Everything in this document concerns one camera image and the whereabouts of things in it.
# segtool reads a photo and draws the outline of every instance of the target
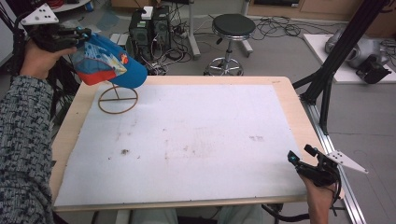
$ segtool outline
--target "box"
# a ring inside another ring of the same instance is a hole
[[[376,38],[396,38],[396,1],[389,1],[367,29],[366,34]]]
[[[153,6],[151,0],[111,0],[112,7],[134,7],[143,8],[147,6]]]

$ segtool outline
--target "wire ring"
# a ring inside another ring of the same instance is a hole
[[[136,92],[134,89],[128,89],[128,90],[133,91],[135,97],[120,98],[119,94],[117,93],[117,88],[122,88],[122,87],[120,87],[120,86],[115,86],[115,85],[113,84],[113,87],[111,87],[111,88],[109,88],[108,90],[104,91],[104,92],[100,95],[100,97],[99,97],[98,106],[99,106],[99,108],[100,108],[103,112],[105,112],[105,113],[107,113],[107,114],[114,114],[114,115],[116,115],[116,114],[125,113],[125,112],[131,110],[132,108],[134,108],[134,106],[137,104],[137,101],[138,101],[138,99],[139,99],[139,95],[137,94],[137,92]],[[107,92],[109,92],[109,91],[112,91],[112,90],[114,90],[114,92],[116,93],[117,98],[114,98],[114,99],[103,99],[103,97],[105,96],[105,94],[106,94]],[[133,102],[133,104],[132,104],[130,107],[128,107],[127,109],[122,110],[122,111],[119,111],[119,112],[111,112],[111,111],[108,111],[108,110],[103,109],[102,106],[101,106],[101,103],[102,103],[102,102],[109,102],[109,101],[126,101],[126,100],[131,100],[131,101],[134,101],[134,102]]]

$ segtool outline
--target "gray knit sleeve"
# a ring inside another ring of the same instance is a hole
[[[52,223],[47,81],[15,77],[0,104],[0,223]]]

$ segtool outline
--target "computer tower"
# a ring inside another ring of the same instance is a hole
[[[134,42],[134,58],[139,62],[142,61],[140,57],[144,57],[146,61],[151,61],[152,54],[154,54],[151,51],[154,51],[156,47],[153,43],[152,21],[142,20],[141,12],[136,11],[131,18],[129,34],[132,42]]]
[[[154,36],[157,39],[157,49],[162,51],[171,48],[169,6],[154,8],[152,16]]]

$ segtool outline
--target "stool base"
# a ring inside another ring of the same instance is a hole
[[[237,60],[230,59],[226,62],[225,58],[213,60],[205,69],[204,76],[242,76],[244,68]]]

